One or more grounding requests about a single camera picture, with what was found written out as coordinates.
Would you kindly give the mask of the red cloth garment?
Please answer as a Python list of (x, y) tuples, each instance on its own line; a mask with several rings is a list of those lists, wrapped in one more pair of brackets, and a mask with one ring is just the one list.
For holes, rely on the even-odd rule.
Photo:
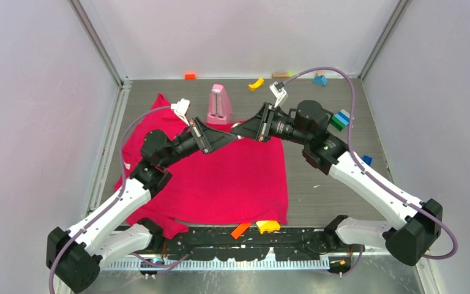
[(129, 215), (128, 224), (148, 218), (173, 238), (189, 224), (287, 222), (285, 158), (277, 138), (243, 138), (212, 154), (194, 153), (170, 166), (170, 173), (166, 187)]

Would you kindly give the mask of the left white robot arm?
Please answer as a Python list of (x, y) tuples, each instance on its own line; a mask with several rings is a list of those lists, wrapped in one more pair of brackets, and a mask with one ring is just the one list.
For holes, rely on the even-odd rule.
[(132, 229), (134, 236), (113, 241), (111, 233), (130, 214), (159, 194), (172, 178), (169, 167), (200, 151), (211, 154), (236, 141), (237, 135), (191, 119), (183, 132), (170, 139), (162, 130), (145, 135), (140, 148), (142, 159), (105, 203), (67, 230), (60, 227), (48, 235), (46, 264), (50, 270), (48, 291), (55, 292), (58, 277), (75, 293), (87, 289), (107, 262), (132, 251), (157, 253), (163, 246), (161, 234), (144, 225)]

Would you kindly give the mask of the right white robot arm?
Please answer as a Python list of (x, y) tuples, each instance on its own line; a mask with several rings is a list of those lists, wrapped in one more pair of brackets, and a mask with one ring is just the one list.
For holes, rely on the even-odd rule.
[(332, 116), (314, 100), (302, 101), (288, 113), (265, 103), (231, 131), (262, 143), (279, 138), (302, 145), (302, 155), (313, 168), (350, 187), (385, 218), (380, 222), (338, 216), (324, 236), (330, 250), (362, 244), (386, 249), (399, 262), (416, 265), (441, 234), (442, 205), (410, 195), (360, 160), (327, 130)]

